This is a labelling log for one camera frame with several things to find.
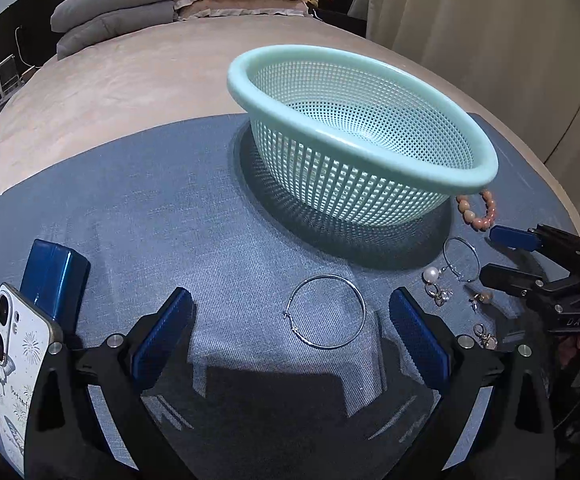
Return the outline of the cream curtain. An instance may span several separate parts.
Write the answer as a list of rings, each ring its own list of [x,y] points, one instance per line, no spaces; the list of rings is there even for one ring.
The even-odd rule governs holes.
[[[540,159],[580,113],[580,0],[353,0],[367,39],[465,92]]]

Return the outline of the blue metal box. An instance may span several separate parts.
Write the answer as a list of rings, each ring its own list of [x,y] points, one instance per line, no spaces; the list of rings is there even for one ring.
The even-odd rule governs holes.
[[[76,250],[36,238],[28,254],[20,293],[65,333],[73,334],[89,271],[89,261]]]

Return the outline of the gold clasp pendant earring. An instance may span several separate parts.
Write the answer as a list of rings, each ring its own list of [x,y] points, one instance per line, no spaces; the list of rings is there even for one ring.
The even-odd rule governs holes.
[[[498,341],[496,337],[491,334],[486,327],[478,323],[473,326],[473,333],[476,338],[480,340],[481,346],[486,350],[496,350],[498,347]]]

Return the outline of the white pearl earring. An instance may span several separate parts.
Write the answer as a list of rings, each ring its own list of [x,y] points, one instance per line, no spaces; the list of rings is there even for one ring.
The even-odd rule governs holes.
[[[446,266],[442,268],[427,266],[421,273],[424,290],[438,307],[444,306],[454,295],[454,292],[442,283],[442,276],[446,270]]]

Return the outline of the mint green plastic basket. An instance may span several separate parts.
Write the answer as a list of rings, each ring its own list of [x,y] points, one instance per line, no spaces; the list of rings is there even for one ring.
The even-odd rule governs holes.
[[[278,44],[237,56],[227,89],[258,156],[303,205],[358,226],[399,226],[497,176],[493,144],[453,100],[360,54]]]

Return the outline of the small silver hoop earring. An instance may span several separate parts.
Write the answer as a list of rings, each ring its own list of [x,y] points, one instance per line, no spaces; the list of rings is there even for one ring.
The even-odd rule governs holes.
[[[442,248],[444,270],[450,271],[461,283],[473,283],[479,278],[481,260],[476,248],[460,236],[447,237]]]

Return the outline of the black headboard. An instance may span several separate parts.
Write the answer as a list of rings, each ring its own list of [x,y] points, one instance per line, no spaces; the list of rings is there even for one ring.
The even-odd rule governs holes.
[[[19,73],[40,66],[56,54],[60,35],[50,27],[51,0],[17,0],[0,14],[0,62],[16,57]]]

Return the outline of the beige bed cover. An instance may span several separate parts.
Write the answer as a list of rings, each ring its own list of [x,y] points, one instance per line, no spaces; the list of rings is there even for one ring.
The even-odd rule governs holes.
[[[556,194],[580,236],[580,214],[557,179],[503,122],[442,77],[380,44],[314,18],[232,16],[149,27],[51,58],[0,113],[0,193],[101,144],[191,118],[236,114],[227,70],[269,44],[314,44],[386,62],[493,126]]]

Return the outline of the lower grey pillow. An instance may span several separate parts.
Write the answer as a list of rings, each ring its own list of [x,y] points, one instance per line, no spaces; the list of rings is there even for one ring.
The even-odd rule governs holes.
[[[59,39],[57,58],[62,60],[94,44],[174,21],[175,10],[172,0],[100,14],[70,29]]]

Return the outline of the pearl stud earring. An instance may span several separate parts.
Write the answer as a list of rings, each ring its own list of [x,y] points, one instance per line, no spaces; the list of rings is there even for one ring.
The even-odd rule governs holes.
[[[482,292],[472,292],[469,297],[471,309],[478,312],[480,307],[488,306],[492,303],[494,292],[491,290],[482,290]]]

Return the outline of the blue grey cloth mat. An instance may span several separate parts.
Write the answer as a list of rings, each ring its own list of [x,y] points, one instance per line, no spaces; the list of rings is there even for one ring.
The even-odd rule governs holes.
[[[176,122],[60,162],[0,194],[0,284],[21,281],[36,238],[77,250],[92,268],[76,328],[86,346],[127,332],[176,287],[196,303],[185,337],[144,397],[171,444],[203,479],[377,479],[436,401],[389,320],[407,288],[444,263],[447,237],[482,264],[554,280],[546,258],[498,248],[452,202],[401,226],[330,219],[299,203],[264,167],[247,118]],[[474,312],[472,285],[438,315],[476,323],[503,346],[537,350],[540,320],[496,294]]]

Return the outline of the white patterned smartphone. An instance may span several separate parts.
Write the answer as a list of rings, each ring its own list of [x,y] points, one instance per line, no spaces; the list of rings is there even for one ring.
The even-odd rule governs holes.
[[[11,285],[0,285],[0,442],[24,473],[25,431],[48,347],[63,340],[59,325]]]

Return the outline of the white bedside device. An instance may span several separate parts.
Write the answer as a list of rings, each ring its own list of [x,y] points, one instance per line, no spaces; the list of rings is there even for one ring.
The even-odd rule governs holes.
[[[0,98],[5,99],[12,92],[17,91],[36,73],[37,67],[34,65],[22,73],[19,73],[16,57],[8,55],[0,62]]]

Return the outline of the lower pink frilled pillow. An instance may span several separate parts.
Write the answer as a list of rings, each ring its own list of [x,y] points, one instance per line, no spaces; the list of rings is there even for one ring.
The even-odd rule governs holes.
[[[178,10],[181,20],[243,15],[282,15],[305,18],[308,15],[308,9],[302,0],[199,0]]]

